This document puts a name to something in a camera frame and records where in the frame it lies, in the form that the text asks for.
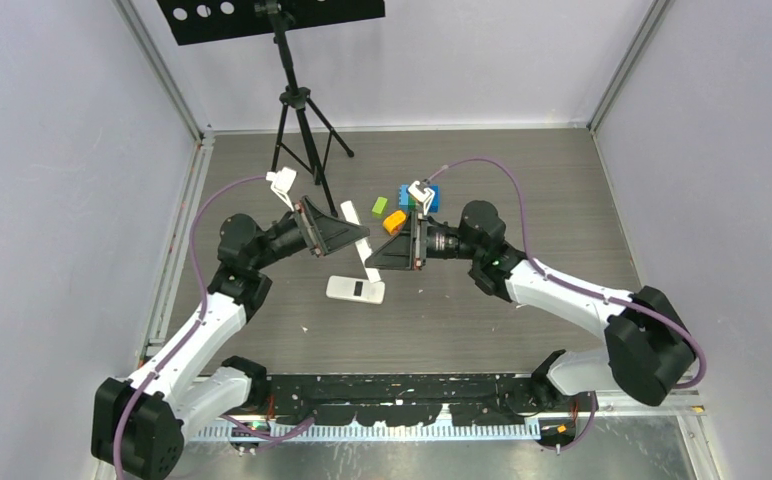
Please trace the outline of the white remote with red keypad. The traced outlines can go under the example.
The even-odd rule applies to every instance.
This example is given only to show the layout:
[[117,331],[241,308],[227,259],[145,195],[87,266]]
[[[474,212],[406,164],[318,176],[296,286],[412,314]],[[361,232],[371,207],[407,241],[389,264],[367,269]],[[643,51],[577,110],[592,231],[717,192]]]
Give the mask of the white remote with red keypad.
[[325,294],[334,300],[380,305],[385,297],[385,283],[345,276],[330,276]]

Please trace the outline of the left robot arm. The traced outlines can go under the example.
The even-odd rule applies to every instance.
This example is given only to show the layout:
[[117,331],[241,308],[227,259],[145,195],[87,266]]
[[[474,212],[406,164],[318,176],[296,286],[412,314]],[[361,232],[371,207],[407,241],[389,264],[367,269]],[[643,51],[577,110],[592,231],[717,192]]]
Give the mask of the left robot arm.
[[262,307],[272,281],[263,268],[301,251],[317,257],[370,234],[323,212],[308,197],[267,229],[234,214],[219,229],[219,267],[190,319],[162,349],[125,379],[108,378],[94,397],[90,451],[121,474],[164,479],[186,442],[228,411],[260,412],[269,398],[262,365],[233,356],[198,381],[216,352]]

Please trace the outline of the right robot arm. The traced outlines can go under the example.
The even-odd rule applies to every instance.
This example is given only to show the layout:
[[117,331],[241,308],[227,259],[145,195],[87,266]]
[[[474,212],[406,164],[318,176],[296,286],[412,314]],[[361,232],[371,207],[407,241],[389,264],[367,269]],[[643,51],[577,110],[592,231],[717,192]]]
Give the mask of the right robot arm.
[[458,226],[412,215],[365,264],[419,270],[430,259],[468,260],[468,274],[485,294],[539,308],[600,339],[601,347],[590,351],[554,351],[534,370],[533,397],[546,410],[598,390],[621,390],[656,407],[682,387],[682,377],[701,355],[662,291],[611,289],[564,274],[512,246],[505,233],[496,207],[474,200],[463,208]]

